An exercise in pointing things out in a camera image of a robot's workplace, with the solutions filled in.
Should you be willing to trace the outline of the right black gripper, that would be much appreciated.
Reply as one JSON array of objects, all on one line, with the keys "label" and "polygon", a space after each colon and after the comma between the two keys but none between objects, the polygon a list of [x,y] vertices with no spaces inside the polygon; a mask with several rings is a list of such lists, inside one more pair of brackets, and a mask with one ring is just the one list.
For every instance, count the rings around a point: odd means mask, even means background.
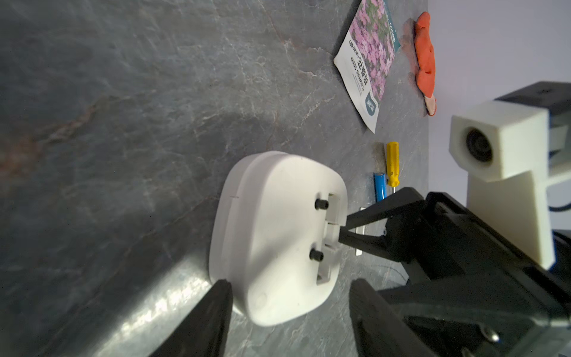
[{"label": "right black gripper", "polygon": [[570,351],[570,233],[554,231],[545,269],[445,193],[430,193],[411,242],[351,229],[421,211],[404,187],[346,219],[339,242],[394,262],[417,264],[410,284],[383,299],[439,356],[556,356]]}]

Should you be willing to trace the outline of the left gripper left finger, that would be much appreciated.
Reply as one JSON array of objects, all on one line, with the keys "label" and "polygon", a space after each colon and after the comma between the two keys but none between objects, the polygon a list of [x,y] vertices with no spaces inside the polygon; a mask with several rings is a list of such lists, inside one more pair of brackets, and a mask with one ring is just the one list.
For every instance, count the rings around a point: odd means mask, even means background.
[{"label": "left gripper left finger", "polygon": [[233,309],[231,284],[217,281],[153,356],[223,356]]}]

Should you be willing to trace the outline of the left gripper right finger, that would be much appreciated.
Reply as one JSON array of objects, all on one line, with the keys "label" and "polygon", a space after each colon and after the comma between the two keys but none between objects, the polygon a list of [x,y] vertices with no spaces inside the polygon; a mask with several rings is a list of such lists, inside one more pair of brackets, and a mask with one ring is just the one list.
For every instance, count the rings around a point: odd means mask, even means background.
[{"label": "left gripper right finger", "polygon": [[359,356],[434,355],[364,279],[350,285],[349,314]]}]

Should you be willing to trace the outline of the blue battery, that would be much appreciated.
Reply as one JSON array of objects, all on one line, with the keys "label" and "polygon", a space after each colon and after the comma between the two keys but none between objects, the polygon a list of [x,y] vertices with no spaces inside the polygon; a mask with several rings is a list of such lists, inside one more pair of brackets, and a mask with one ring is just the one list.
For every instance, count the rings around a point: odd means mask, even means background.
[{"label": "blue battery", "polygon": [[373,175],[376,202],[380,202],[387,197],[387,179],[384,173]]}]

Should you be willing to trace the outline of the yellow handled screwdriver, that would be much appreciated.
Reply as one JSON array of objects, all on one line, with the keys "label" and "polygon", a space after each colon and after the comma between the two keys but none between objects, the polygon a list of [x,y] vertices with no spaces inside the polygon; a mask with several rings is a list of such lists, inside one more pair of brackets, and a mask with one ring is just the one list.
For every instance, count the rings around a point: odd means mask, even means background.
[{"label": "yellow handled screwdriver", "polygon": [[387,176],[388,186],[391,187],[392,193],[396,192],[397,187],[400,185],[400,164],[399,164],[399,143],[391,141],[387,144],[386,148],[387,159]]}]

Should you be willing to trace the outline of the white square alarm clock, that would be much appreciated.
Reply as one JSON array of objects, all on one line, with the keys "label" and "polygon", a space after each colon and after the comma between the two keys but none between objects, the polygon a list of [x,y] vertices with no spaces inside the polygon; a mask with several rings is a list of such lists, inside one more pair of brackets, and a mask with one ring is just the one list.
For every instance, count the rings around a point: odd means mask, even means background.
[{"label": "white square alarm clock", "polygon": [[208,263],[233,308],[260,327],[291,321],[331,295],[341,268],[346,185],[333,169],[269,151],[233,166],[219,198]]}]

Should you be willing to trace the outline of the flower seed packet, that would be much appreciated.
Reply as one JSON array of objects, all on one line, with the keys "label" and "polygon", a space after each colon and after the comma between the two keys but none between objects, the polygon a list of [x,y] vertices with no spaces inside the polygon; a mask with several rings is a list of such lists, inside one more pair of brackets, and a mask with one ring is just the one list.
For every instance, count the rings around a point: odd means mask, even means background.
[{"label": "flower seed packet", "polygon": [[371,132],[376,131],[386,80],[399,49],[386,1],[361,1],[334,64],[349,98]]}]

